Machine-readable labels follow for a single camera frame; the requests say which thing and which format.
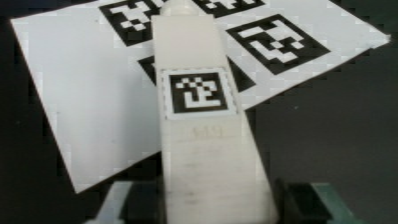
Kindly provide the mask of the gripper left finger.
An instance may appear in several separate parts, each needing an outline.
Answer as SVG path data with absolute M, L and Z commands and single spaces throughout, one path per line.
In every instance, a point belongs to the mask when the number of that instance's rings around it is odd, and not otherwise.
M 153 181 L 118 181 L 97 217 L 84 224 L 159 224 L 159 192 Z

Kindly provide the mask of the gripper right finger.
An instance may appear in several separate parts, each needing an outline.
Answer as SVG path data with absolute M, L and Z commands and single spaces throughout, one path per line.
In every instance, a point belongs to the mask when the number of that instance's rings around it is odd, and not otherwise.
M 278 224 L 356 224 L 356 215 L 329 183 L 276 182 Z

